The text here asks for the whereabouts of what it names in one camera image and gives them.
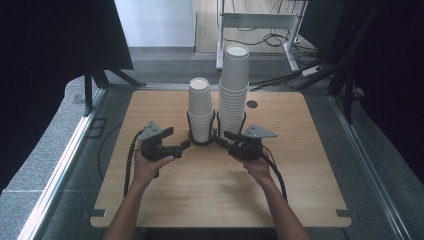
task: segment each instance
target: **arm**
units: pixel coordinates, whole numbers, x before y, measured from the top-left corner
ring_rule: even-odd
[[[153,180],[156,171],[174,159],[172,156],[168,156],[157,162],[149,162],[141,156],[140,145],[139,142],[138,150],[134,152],[134,179],[103,239],[133,238],[144,191]]]
[[[247,169],[264,191],[278,239],[310,239],[305,228],[275,185],[265,160],[262,158],[254,161],[236,160],[243,163],[243,167]]]

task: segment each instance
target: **forearm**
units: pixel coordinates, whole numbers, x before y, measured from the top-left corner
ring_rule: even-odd
[[[310,239],[272,179],[261,184],[279,240]]]
[[[145,187],[131,184],[103,239],[133,239]]]

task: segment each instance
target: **metal rail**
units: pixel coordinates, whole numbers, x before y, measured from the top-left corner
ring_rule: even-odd
[[[386,218],[396,235],[397,239],[412,239],[409,235],[408,229],[404,224],[404,221],[399,214],[397,207],[395,206],[392,198],[390,197],[389,192],[383,181],[378,176],[377,171],[374,168],[374,165],[371,162],[370,157],[368,156],[364,146],[362,145],[361,140],[358,137],[358,134],[355,131],[355,128],[349,124],[346,118],[343,115],[343,108],[340,101],[337,97],[330,95],[330,101],[333,104],[333,107],[339,117],[339,120],[346,132],[347,137],[349,138],[352,147],[358,156],[359,162],[364,170],[365,175],[368,178],[368,181],[371,185],[371,188],[374,190],[374,193],[377,197],[378,202],[383,209]]]
[[[97,90],[94,97],[95,105],[97,105],[97,103],[102,99],[105,91],[106,90],[104,89]],[[71,165],[72,160],[74,159],[74,156],[78,150],[78,146],[83,140],[83,137],[85,136],[91,121],[93,120],[94,113],[95,111],[91,112],[87,117],[81,118],[77,128],[75,129],[71,139],[68,142],[68,145],[65,148],[65,151],[60,157],[56,168],[50,176],[46,187],[41,193],[40,198],[35,204],[17,239],[34,239],[36,236],[39,228],[41,227],[41,224],[43,224],[51,203],[53,202],[60,188],[60,185],[65,178],[67,170]]]

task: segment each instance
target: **white wall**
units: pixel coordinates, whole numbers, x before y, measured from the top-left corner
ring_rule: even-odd
[[[128,47],[193,47],[193,0],[115,0]]]

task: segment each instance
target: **wooden floor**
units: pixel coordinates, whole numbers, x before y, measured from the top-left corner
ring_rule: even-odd
[[[225,12],[237,13],[262,13],[276,14],[280,0],[227,0],[225,1]],[[197,53],[216,53],[218,42],[218,24],[217,24],[217,9],[221,9],[221,0],[195,0],[196,4],[196,52]],[[295,14],[300,3],[295,1],[283,1],[281,5],[281,14]],[[266,34],[271,32],[271,29],[255,29],[252,31],[241,31],[237,28],[224,29],[224,38],[237,40],[243,43],[257,43],[263,40]],[[287,30],[276,29],[273,33],[287,36]],[[269,39],[271,44],[278,44],[278,40]],[[253,53],[284,53],[283,47],[271,47],[266,43],[257,45],[248,45],[250,52]]]

